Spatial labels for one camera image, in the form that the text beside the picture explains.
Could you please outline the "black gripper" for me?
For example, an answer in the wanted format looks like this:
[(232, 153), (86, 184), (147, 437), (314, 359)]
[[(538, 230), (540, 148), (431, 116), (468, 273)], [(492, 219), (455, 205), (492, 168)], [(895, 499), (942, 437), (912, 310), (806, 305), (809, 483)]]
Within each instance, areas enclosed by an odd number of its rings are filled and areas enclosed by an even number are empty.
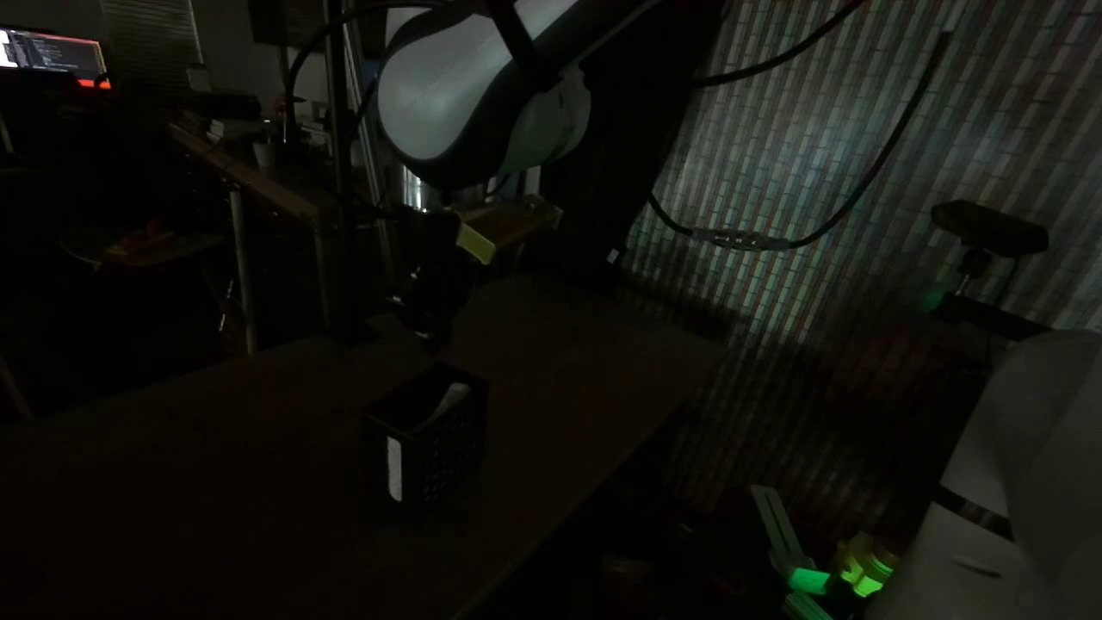
[(458, 246), (461, 219), (455, 213), (417, 213), (401, 219), (401, 273), (390, 305), (415, 331), (425, 351), (450, 344), (450, 325), (468, 302), (472, 259)]

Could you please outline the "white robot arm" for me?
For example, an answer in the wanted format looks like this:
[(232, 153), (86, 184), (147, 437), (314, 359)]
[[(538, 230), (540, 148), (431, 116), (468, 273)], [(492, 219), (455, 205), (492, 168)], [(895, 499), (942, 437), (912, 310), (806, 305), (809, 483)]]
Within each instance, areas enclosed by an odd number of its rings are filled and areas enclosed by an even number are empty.
[(624, 241), (686, 110), (691, 17), (673, 0), (431, 0), (387, 27), (371, 115), (425, 188), (392, 305), (443, 348), (474, 267), (468, 210), (557, 202), (566, 233), (538, 259), (577, 277)]

